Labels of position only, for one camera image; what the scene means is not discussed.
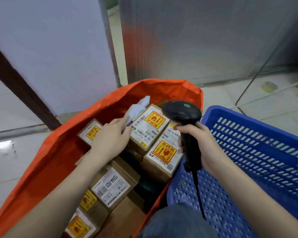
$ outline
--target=right hand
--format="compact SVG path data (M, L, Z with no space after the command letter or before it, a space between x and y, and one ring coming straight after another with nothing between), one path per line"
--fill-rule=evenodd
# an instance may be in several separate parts
M230 161L230 159L217 144L208 127L199 122L195 125L175 126L174 129L179 130L181 133L189 133L197 139L201 151L202 165L207 172L216 178L219 165ZM181 137L178 139L178 144L181 147L181 152L183 152Z

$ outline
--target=blue crate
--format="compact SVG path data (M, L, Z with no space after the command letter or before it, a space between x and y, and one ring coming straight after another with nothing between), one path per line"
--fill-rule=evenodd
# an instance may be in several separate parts
M298 137L221 106L211 106L201 121L226 155L298 219ZM168 205L199 209L192 174L182 159L167 192ZM219 237L256 237L228 194L204 169L199 191L208 223Z

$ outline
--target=black cable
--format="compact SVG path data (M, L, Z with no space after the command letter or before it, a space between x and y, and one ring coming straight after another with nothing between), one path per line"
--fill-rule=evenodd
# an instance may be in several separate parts
M199 192L199 186L198 186L198 174L196 170L192 170L192 176L193 176L193 183L195 185L195 189L196 189L196 194L198 195L198 200L199 200L199 205L200 205L200 210L202 213L203 218L206 220L205 214L204 214L204 210L203 210L203 206L202 206L202 202L201 202L201 197L200 197L200 192Z

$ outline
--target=yellow warning label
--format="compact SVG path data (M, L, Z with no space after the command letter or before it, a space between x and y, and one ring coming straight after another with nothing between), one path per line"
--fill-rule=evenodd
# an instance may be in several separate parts
M83 199L81 200L81 207L84 210L89 211L89 209L93 206L93 204L97 201L96 196L89 189L86 191Z
M74 219L68 224L67 228L75 238L83 238L90 228L79 217L75 216Z
M149 114L149 116L145 119L146 122L151 124L156 129L160 128L160 126L164 123L165 120L165 117L163 117L155 111L151 112L151 114Z
M86 136L87 136L89 139L93 140L94 137L95 137L95 135L96 135L96 133L97 133L99 130L100 130L100 128L97 127L97 126L95 125L95 126L91 129L91 131L89 131L88 134L86 134Z
M177 150L165 141L161 141L154 149L153 154L168 164Z
M144 142L140 142L140 144L141 144L143 147L147 148L147 145L146 145Z

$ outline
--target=white tissue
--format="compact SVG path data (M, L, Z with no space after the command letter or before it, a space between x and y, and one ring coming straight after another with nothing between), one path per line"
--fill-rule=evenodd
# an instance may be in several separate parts
M136 118L141 112L145 111L150 102L150 96L145 96L137 104L132 104L125 115L129 115L126 126L128 126L131 121Z

